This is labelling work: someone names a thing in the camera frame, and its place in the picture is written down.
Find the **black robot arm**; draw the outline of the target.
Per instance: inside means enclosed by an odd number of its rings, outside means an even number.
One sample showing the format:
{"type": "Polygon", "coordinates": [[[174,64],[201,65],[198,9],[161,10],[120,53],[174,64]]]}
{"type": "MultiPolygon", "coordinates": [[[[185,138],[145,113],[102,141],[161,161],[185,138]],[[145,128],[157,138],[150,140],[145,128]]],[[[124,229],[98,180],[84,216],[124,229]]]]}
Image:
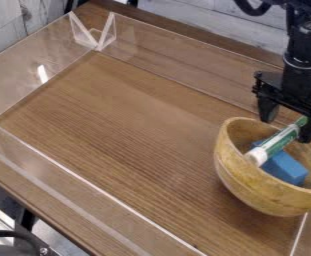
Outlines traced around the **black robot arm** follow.
{"type": "Polygon", "coordinates": [[[234,0],[250,16],[262,16],[274,5],[286,11],[289,43],[283,53],[283,72],[258,71],[253,93],[258,98],[261,121],[271,123],[283,106],[308,118],[298,141],[311,142],[311,0],[261,0],[253,7],[249,0],[234,0]]]}

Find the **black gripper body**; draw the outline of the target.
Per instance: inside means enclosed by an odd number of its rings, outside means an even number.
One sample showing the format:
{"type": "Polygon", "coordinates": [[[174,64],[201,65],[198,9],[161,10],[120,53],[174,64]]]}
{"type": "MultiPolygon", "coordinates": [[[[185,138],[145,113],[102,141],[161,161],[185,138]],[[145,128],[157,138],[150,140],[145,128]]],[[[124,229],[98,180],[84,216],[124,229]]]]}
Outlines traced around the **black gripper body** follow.
{"type": "Polygon", "coordinates": [[[253,93],[257,98],[266,97],[271,99],[279,107],[283,106],[291,111],[311,116],[311,95],[308,98],[297,97],[282,90],[282,74],[277,72],[254,73],[255,84],[253,93]]]}

